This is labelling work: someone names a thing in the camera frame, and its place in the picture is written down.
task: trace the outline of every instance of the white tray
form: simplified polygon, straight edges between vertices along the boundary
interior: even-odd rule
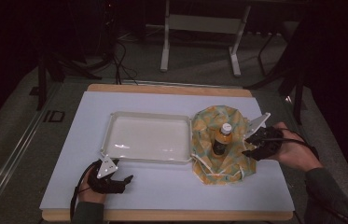
[[[188,162],[188,116],[118,111],[111,114],[101,153],[136,161]]]

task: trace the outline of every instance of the bottle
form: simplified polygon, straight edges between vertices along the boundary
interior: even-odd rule
[[[222,127],[216,131],[215,142],[212,150],[215,156],[221,157],[225,154],[226,147],[232,140],[231,125],[224,123]]]

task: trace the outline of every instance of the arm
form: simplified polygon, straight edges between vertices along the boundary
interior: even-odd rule
[[[283,123],[278,123],[274,127],[283,130],[284,138],[302,141],[295,133],[285,130],[286,126]],[[305,172],[309,194],[304,217],[306,223],[345,223],[324,208],[322,204],[348,217],[348,198],[331,174],[306,146],[283,142],[279,151],[269,159]]]
[[[84,176],[78,193],[76,211],[72,218],[74,224],[98,224],[104,223],[104,201],[106,194],[100,194],[90,189],[87,180],[89,179],[91,169]]]

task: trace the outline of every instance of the white board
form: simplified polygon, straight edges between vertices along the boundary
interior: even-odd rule
[[[84,170],[100,158],[110,114],[116,111],[186,115],[211,105],[239,109],[244,117],[261,115],[252,97],[220,97],[86,91],[49,181],[40,209],[66,209]],[[192,163],[121,161],[113,179],[134,175],[123,194],[108,195],[105,209],[294,211],[277,161],[259,161],[257,173],[227,186],[205,186]]]

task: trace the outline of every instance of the crumpled wrapping paper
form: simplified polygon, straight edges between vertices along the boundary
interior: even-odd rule
[[[232,142],[223,157],[212,154],[215,132],[223,123],[232,126]],[[256,161],[242,153],[254,146],[244,141],[246,124],[240,111],[225,105],[213,105],[200,111],[192,120],[193,173],[206,185],[225,185],[243,180],[256,172]]]

